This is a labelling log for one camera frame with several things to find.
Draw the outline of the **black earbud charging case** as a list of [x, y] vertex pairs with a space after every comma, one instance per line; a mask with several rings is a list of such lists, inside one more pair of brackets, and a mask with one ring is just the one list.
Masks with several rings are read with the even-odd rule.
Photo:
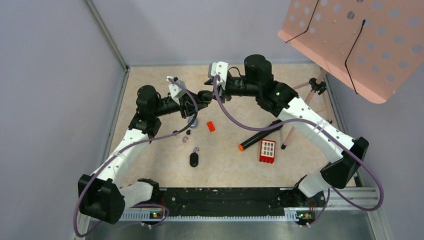
[[199, 103], [207, 103], [210, 104], [214, 99], [214, 94], [209, 90], [201, 90], [197, 93], [197, 101]]

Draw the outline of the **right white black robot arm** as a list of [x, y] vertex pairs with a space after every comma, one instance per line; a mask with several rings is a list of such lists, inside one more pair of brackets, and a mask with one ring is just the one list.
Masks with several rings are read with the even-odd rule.
[[314, 196], [329, 188], [343, 189], [360, 167], [369, 142], [353, 137], [333, 127], [313, 111], [289, 85], [278, 82], [272, 73], [272, 64], [260, 54], [244, 59], [244, 75], [232, 76], [227, 62], [209, 65], [207, 85], [213, 86], [220, 105], [232, 96], [255, 97], [265, 111], [291, 124], [304, 134], [326, 156], [328, 162], [320, 169], [303, 177], [294, 187], [293, 200], [307, 206]]

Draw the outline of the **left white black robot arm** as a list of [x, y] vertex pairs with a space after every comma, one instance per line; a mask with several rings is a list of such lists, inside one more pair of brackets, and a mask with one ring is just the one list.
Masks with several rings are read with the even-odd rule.
[[136, 112], [124, 137], [108, 159], [91, 175], [78, 181], [77, 212], [100, 221], [115, 224], [125, 209], [145, 203], [154, 207], [160, 202], [159, 185], [151, 179], [138, 180], [122, 187], [122, 181], [140, 153], [153, 141], [158, 141], [162, 125], [159, 117], [180, 113], [182, 118], [195, 116], [213, 99], [208, 90], [193, 93], [184, 90], [184, 83], [169, 84], [165, 97], [152, 85], [137, 91]]

